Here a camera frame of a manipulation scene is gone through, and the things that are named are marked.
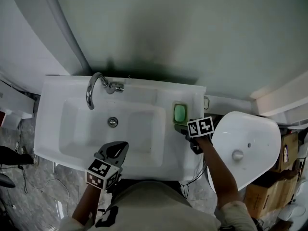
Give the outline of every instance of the cardboard box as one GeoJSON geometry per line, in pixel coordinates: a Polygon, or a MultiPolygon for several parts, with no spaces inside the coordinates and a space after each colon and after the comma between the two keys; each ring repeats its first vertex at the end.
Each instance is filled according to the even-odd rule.
{"type": "Polygon", "coordinates": [[[305,169],[306,157],[308,151],[308,143],[301,145],[298,149],[297,159],[294,163],[294,169],[298,170],[298,180],[300,180],[305,169]]]}
{"type": "Polygon", "coordinates": [[[282,173],[268,171],[247,186],[245,204],[253,218],[286,206],[292,199],[297,171],[282,173]]]}
{"type": "Polygon", "coordinates": [[[292,224],[293,222],[291,221],[280,220],[269,231],[288,231],[292,224]]]}
{"type": "Polygon", "coordinates": [[[297,159],[298,152],[298,133],[291,133],[282,136],[281,148],[276,164],[271,171],[282,172],[288,167],[291,167],[297,159]],[[287,157],[285,160],[284,152],[287,151],[287,157]]]}

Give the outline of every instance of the forearm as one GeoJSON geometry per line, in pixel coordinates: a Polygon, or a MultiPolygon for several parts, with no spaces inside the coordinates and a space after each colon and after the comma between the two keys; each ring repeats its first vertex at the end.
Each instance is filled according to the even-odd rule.
{"type": "Polygon", "coordinates": [[[240,200],[236,181],[231,172],[221,160],[215,148],[208,139],[197,139],[203,150],[205,161],[211,173],[211,178],[218,198],[218,207],[221,208],[231,201],[240,200]]]}
{"type": "Polygon", "coordinates": [[[82,225],[85,225],[89,220],[90,213],[92,213],[93,221],[95,221],[100,194],[100,189],[88,185],[72,215],[72,218],[80,222],[82,225]]]}

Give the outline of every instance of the white wall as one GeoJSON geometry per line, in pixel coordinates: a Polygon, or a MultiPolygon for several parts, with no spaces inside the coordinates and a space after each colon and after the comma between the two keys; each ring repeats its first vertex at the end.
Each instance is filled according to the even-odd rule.
{"type": "Polygon", "coordinates": [[[308,103],[285,112],[290,123],[300,122],[308,119],[308,103]]]}
{"type": "Polygon", "coordinates": [[[94,71],[255,99],[308,67],[308,0],[59,2],[94,71]]]}
{"type": "Polygon", "coordinates": [[[308,71],[284,84],[282,87],[256,99],[256,114],[273,116],[308,103],[308,71]]]}
{"type": "Polygon", "coordinates": [[[0,81],[0,109],[22,119],[33,117],[34,100],[0,81]]]}
{"type": "Polygon", "coordinates": [[[2,79],[40,94],[45,75],[68,74],[31,29],[15,1],[0,0],[2,79]]]}
{"type": "Polygon", "coordinates": [[[66,26],[57,0],[14,1],[40,41],[69,74],[90,74],[88,62],[66,26]]]}

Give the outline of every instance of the faucet handle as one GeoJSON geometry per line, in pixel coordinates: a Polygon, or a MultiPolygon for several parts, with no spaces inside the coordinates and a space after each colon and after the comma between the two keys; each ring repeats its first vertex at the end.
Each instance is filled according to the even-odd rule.
{"type": "Polygon", "coordinates": [[[124,84],[118,83],[118,82],[110,82],[109,83],[110,90],[116,91],[116,92],[123,92],[124,91],[124,84]]]}

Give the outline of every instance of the chrome faucet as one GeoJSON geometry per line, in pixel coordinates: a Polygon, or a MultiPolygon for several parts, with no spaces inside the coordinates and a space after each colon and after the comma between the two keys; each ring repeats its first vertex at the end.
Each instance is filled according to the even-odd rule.
{"type": "Polygon", "coordinates": [[[88,87],[87,87],[87,93],[86,93],[86,100],[87,100],[87,105],[89,107],[89,109],[94,109],[94,104],[93,104],[93,100],[92,100],[92,94],[93,94],[93,89],[94,89],[94,85],[95,82],[97,81],[97,79],[101,79],[103,86],[106,89],[106,92],[109,94],[116,92],[123,92],[124,91],[124,85],[122,83],[118,83],[118,82],[109,82],[101,73],[95,73],[89,83],[88,83],[88,87]]]}

